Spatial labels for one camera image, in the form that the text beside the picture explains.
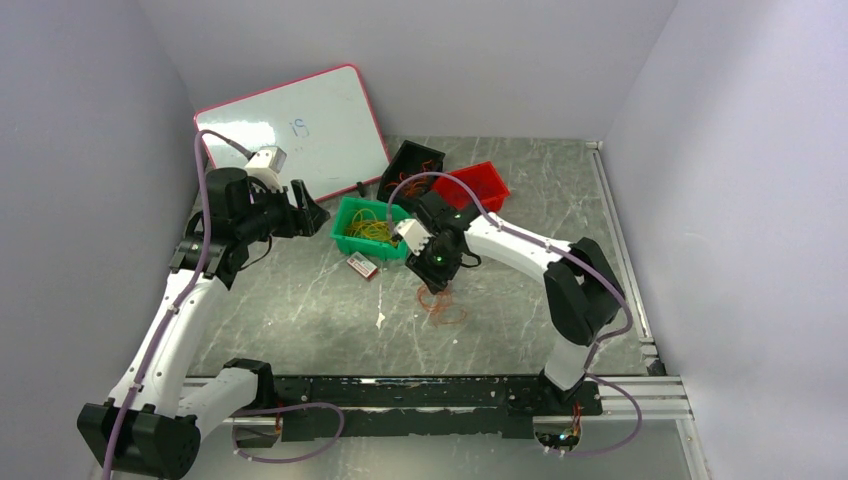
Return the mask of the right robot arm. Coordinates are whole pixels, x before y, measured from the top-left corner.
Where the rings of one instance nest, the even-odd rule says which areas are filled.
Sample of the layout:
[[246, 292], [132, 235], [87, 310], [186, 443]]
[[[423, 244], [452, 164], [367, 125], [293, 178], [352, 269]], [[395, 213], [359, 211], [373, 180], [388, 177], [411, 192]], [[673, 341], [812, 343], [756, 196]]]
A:
[[599, 245], [582, 238], [556, 240], [513, 225], [481, 205], [458, 210], [430, 192], [414, 213], [393, 226], [407, 244], [406, 266], [427, 289], [449, 288], [462, 268], [484, 259], [506, 265], [545, 288], [551, 322], [557, 333], [543, 367], [547, 379], [539, 391], [542, 406], [562, 414], [578, 399], [600, 331], [624, 306], [623, 290]]

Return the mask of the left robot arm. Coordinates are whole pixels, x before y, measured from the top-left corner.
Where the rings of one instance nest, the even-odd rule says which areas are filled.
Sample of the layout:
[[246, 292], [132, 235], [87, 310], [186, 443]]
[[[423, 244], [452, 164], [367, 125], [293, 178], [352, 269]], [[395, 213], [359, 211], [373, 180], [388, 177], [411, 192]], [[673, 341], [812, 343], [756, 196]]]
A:
[[103, 469], [181, 479], [202, 440], [241, 410], [261, 416], [279, 404], [269, 363], [236, 358], [201, 390], [181, 395], [206, 322], [248, 262], [250, 245], [311, 237], [329, 213], [304, 181], [274, 187], [236, 167], [207, 172], [200, 209], [169, 264], [166, 290], [137, 354], [100, 403], [83, 406], [77, 428]]

